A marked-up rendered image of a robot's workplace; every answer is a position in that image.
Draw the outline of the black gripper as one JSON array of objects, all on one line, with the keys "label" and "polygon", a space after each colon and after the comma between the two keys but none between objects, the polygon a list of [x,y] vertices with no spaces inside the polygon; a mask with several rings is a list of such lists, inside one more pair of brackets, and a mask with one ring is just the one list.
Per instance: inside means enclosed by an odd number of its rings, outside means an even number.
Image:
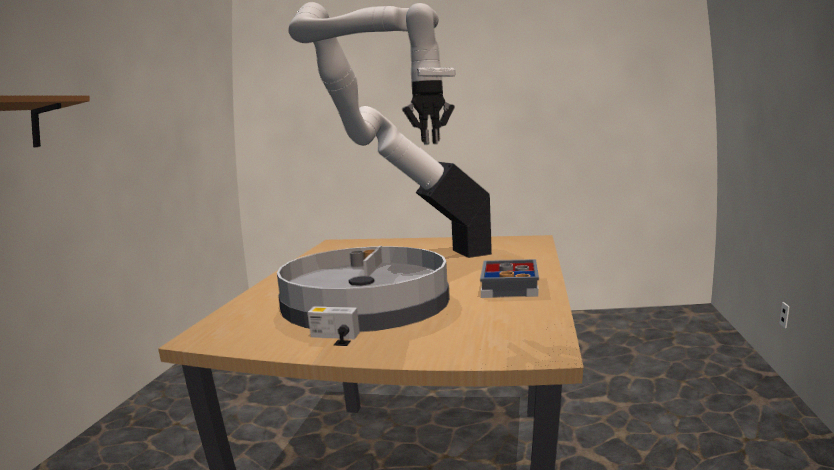
[{"label": "black gripper", "polygon": [[[429,145],[428,115],[432,122],[432,143],[438,144],[440,141],[439,129],[445,126],[454,110],[454,105],[445,102],[443,97],[442,80],[424,80],[412,82],[411,103],[402,110],[409,119],[413,127],[418,127],[421,130],[421,141],[424,145]],[[444,106],[444,113],[440,119],[439,112]],[[419,121],[413,114],[414,109],[419,113]],[[422,115],[422,116],[421,116]],[[433,115],[433,116],[432,116]],[[440,121],[439,121],[440,119]],[[442,121],[443,120],[443,121]]]}]

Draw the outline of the grey round turntable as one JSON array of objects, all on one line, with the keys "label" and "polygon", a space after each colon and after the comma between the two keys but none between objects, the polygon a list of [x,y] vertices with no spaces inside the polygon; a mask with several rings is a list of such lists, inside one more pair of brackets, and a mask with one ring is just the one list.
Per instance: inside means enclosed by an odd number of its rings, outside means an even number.
[{"label": "grey round turntable", "polygon": [[[351,266],[350,252],[358,250],[374,250],[363,260],[364,270]],[[310,329],[311,337],[340,339],[335,346],[348,346],[351,340],[344,339],[360,332],[423,321],[450,300],[444,256],[411,247],[315,253],[281,266],[277,279],[283,318]]]}]

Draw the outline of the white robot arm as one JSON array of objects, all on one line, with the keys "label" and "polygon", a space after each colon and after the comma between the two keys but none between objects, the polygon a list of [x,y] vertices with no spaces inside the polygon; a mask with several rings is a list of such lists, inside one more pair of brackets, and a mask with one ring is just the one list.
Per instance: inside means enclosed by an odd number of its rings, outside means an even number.
[{"label": "white robot arm", "polygon": [[442,80],[444,76],[433,75],[455,76],[455,69],[440,66],[434,32],[438,21],[437,13],[423,3],[410,8],[369,7],[330,18],[323,6],[308,2],[298,10],[288,28],[295,41],[314,43],[319,75],[350,139],[365,146],[376,136],[378,153],[425,190],[438,182],[444,168],[403,136],[380,112],[368,106],[359,108],[357,79],[337,37],[407,31],[411,44],[411,81]]}]

